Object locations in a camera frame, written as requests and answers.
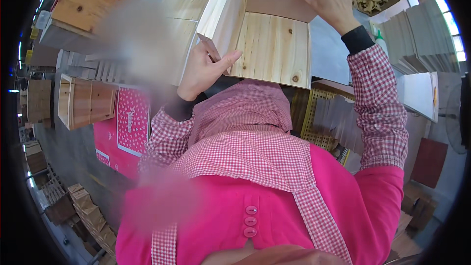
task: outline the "pink box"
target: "pink box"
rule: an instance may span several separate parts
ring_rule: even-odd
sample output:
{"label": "pink box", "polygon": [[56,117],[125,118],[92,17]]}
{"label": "pink box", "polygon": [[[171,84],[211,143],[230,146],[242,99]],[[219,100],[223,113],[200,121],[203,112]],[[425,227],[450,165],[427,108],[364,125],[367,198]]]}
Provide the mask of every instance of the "pink box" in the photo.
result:
{"label": "pink box", "polygon": [[150,97],[141,89],[120,85],[115,109],[114,118],[93,124],[97,158],[126,177],[137,179],[137,165],[150,133]]}

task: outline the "red gingham apron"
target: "red gingham apron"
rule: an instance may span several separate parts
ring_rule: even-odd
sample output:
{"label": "red gingham apron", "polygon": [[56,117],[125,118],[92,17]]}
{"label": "red gingham apron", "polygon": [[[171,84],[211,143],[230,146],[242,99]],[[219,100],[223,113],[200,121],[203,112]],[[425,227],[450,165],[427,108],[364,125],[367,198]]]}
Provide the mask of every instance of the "red gingham apron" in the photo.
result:
{"label": "red gingham apron", "polygon": [[[189,149],[171,168],[190,178],[226,176],[291,192],[314,247],[352,264],[316,186],[309,143],[285,133],[291,118],[279,85],[247,79],[197,104],[194,113]],[[155,231],[152,264],[174,265],[176,247],[177,224]]]}

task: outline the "glue bottle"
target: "glue bottle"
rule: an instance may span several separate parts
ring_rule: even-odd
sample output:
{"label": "glue bottle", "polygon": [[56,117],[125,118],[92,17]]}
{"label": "glue bottle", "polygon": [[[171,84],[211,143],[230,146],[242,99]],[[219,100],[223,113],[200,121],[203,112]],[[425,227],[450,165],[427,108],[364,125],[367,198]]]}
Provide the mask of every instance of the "glue bottle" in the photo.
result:
{"label": "glue bottle", "polygon": [[388,48],[386,46],[386,42],[381,37],[381,31],[380,30],[378,30],[378,36],[376,37],[376,40],[374,42],[379,44],[381,46],[381,48],[384,50],[384,53],[386,53],[386,55],[389,57]]}

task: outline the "stack of cardboard sheets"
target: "stack of cardboard sheets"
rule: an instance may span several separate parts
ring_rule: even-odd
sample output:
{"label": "stack of cardboard sheets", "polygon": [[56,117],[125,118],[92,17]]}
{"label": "stack of cardboard sheets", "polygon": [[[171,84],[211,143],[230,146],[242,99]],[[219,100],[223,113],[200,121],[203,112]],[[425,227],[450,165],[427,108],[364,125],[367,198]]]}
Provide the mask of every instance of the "stack of cardboard sheets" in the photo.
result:
{"label": "stack of cardboard sheets", "polygon": [[391,64],[403,74],[460,71],[453,38],[435,0],[400,12],[379,27]]}

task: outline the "black wristband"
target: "black wristband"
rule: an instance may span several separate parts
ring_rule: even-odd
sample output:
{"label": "black wristband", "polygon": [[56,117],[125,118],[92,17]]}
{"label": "black wristband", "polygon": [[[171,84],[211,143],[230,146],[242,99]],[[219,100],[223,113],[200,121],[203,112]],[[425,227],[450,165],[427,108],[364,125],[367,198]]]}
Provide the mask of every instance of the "black wristband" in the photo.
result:
{"label": "black wristband", "polygon": [[195,104],[196,101],[187,102],[175,94],[163,110],[175,121],[182,122],[191,118]]}
{"label": "black wristband", "polygon": [[355,29],[343,35],[341,39],[350,51],[350,55],[357,54],[374,45],[373,40],[371,40],[364,26],[357,26]]}

